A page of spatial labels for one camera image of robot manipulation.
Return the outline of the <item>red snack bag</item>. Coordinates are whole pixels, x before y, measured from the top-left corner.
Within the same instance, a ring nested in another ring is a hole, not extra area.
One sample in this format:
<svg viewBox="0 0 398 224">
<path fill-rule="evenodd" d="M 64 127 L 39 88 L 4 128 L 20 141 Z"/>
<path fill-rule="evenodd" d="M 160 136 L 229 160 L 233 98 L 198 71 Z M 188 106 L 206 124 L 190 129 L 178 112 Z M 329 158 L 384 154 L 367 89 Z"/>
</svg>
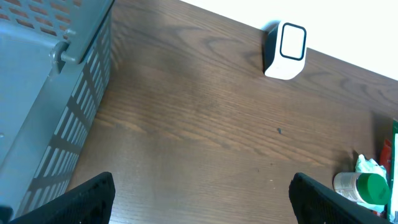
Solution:
<svg viewBox="0 0 398 224">
<path fill-rule="evenodd" d="M 392 143 L 390 140 L 385 139 L 383 149 L 379 157 L 379 165 L 383 166 L 386 170 L 386 177 L 391 175 L 391 160 L 392 160 Z"/>
</svg>

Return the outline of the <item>green lid seasoning jar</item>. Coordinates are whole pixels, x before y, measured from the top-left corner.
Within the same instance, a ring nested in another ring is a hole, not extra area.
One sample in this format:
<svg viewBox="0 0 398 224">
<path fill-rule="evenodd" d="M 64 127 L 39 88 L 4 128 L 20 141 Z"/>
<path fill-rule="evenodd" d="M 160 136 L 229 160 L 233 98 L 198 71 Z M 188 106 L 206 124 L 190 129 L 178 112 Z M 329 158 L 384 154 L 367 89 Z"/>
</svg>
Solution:
<svg viewBox="0 0 398 224">
<path fill-rule="evenodd" d="M 386 205 L 391 199 L 387 181 L 379 174 L 340 172 L 333 179 L 333 188 L 352 202 Z"/>
</svg>

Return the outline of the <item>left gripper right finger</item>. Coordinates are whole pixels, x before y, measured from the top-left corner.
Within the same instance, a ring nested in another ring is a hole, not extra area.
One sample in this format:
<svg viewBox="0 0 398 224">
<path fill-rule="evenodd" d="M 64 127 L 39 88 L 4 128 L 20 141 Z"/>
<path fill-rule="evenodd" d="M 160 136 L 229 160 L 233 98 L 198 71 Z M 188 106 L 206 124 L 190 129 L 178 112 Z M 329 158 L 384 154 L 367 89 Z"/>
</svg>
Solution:
<svg viewBox="0 0 398 224">
<path fill-rule="evenodd" d="M 390 224 L 301 172 L 289 185 L 289 199 L 299 224 Z"/>
</svg>

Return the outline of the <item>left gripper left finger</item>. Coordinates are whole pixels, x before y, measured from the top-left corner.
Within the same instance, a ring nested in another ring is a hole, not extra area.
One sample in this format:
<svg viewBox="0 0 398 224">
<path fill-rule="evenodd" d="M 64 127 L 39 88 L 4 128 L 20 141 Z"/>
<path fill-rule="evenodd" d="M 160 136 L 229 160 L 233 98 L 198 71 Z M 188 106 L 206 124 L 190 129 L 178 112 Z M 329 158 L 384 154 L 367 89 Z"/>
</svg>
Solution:
<svg viewBox="0 0 398 224">
<path fill-rule="evenodd" d="M 112 173 L 102 172 L 67 193 L 10 221 L 12 224 L 108 224 L 116 194 Z"/>
</svg>

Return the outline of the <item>green white packet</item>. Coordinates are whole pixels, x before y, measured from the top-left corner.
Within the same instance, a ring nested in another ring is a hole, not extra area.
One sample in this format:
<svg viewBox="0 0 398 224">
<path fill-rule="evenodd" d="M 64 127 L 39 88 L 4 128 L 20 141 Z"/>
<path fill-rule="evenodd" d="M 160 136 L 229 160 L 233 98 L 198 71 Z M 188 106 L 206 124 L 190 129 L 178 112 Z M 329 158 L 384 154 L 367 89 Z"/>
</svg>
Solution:
<svg viewBox="0 0 398 224">
<path fill-rule="evenodd" d="M 391 156 L 391 201 L 387 206 L 387 216 L 391 223 L 397 224 L 398 212 L 398 153 L 397 153 L 397 120 L 393 120 L 392 124 L 392 156 Z"/>
</svg>

